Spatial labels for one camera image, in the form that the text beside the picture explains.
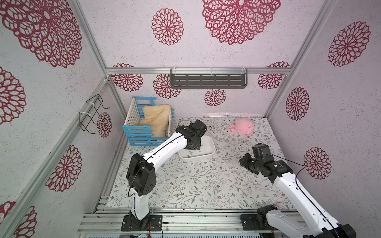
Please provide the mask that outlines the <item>white plastic storage box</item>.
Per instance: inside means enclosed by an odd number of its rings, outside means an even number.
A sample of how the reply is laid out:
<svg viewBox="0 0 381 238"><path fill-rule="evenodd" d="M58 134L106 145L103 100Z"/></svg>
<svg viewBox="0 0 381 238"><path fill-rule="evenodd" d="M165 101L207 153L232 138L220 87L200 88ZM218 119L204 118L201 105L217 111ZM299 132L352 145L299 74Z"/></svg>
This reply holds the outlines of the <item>white plastic storage box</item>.
<svg viewBox="0 0 381 238"><path fill-rule="evenodd" d="M182 149L178 152L178 155L184 162L191 162L210 159L215 154L215 152L216 148L213 139L210 136L204 135L201 138L200 149Z"/></svg>

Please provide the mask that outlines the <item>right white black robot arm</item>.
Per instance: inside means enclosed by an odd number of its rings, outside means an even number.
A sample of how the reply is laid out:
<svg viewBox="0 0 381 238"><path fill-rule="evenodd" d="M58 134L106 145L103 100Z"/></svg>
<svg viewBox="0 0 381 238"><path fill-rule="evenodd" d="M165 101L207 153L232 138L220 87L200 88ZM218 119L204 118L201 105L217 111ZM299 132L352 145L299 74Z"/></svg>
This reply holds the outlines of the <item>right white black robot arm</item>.
<svg viewBox="0 0 381 238"><path fill-rule="evenodd" d="M305 225L284 215L274 205L267 205L257 210L252 220L242 216L243 228L249 224L260 229L277 229L290 238L355 238L355 230L349 225L340 224L331 216L309 192L299 183L297 175L282 160L275 161L273 155L255 157L245 154L240 165L256 175L262 174L276 185L295 206L305 221Z"/></svg>

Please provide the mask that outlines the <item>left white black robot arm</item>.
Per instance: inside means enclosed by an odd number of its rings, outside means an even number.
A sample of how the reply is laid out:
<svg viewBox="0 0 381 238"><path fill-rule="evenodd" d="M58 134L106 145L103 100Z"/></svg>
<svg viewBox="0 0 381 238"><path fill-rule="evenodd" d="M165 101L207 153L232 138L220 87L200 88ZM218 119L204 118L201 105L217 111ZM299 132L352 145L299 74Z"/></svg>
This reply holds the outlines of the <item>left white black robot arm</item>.
<svg viewBox="0 0 381 238"><path fill-rule="evenodd" d="M166 141L155 149L131 157L126 175L130 187L129 196L133 196L133 207L130 215L137 221L149 217L148 197L156 186L156 172L170 157L182 149L199 150L201 138L207 131L207 126L197 120L189 126L180 126Z"/></svg>

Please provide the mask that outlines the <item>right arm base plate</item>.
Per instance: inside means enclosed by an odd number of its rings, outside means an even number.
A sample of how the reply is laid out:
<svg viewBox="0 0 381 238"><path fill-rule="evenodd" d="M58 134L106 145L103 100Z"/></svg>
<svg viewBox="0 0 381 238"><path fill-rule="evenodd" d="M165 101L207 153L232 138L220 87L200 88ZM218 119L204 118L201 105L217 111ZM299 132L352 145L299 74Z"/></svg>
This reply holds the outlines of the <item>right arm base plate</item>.
<svg viewBox="0 0 381 238"><path fill-rule="evenodd" d="M244 231L277 231L268 222L265 214L247 214L240 216Z"/></svg>

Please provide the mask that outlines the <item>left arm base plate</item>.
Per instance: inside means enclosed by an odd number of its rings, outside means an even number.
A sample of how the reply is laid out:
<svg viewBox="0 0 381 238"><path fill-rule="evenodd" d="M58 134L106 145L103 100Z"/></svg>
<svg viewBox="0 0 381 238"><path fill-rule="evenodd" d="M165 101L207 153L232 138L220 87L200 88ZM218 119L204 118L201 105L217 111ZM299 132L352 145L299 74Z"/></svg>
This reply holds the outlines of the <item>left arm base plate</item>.
<svg viewBox="0 0 381 238"><path fill-rule="evenodd" d="M143 220L138 220L133 214L127 214L123 218L121 231L122 232L159 232L162 231L163 216L149 215Z"/></svg>

